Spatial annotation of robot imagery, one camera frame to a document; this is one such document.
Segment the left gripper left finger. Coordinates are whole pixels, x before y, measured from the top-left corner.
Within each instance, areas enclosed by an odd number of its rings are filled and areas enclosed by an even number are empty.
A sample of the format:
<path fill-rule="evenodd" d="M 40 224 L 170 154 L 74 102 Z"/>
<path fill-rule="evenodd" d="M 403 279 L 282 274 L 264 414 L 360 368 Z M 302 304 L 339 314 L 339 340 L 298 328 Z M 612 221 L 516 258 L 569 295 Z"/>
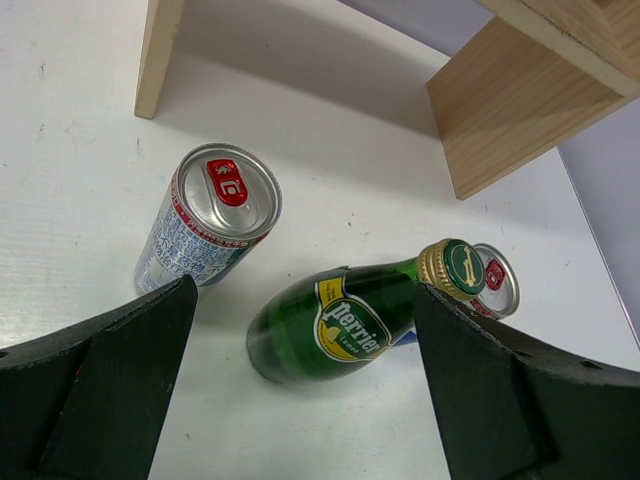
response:
<path fill-rule="evenodd" d="M 2 348 L 2 478 L 147 478 L 197 299 L 184 276 Z"/>

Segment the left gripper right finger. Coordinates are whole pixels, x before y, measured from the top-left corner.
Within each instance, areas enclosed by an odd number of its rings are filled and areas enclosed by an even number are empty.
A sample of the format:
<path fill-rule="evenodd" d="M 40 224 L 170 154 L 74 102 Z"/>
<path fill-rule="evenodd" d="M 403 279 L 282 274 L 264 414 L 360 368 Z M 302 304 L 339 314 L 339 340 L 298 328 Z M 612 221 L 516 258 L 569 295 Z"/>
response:
<path fill-rule="evenodd" d="M 638 372 L 549 345 L 428 285 L 414 319 L 452 478 L 638 478 Z"/>

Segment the green Perrier bottle yellow label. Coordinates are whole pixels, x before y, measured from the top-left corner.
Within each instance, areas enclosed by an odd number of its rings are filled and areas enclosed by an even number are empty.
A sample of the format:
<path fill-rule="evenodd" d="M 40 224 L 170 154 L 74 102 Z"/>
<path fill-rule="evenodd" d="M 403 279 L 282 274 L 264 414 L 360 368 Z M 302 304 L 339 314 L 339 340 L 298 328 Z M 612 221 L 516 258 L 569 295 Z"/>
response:
<path fill-rule="evenodd" d="M 343 377 L 409 332 L 422 286 L 467 302 L 485 284 L 477 249 L 453 238 L 398 262 L 322 271 L 287 287 L 258 313 L 246 337 L 249 360 L 278 383 Z"/>

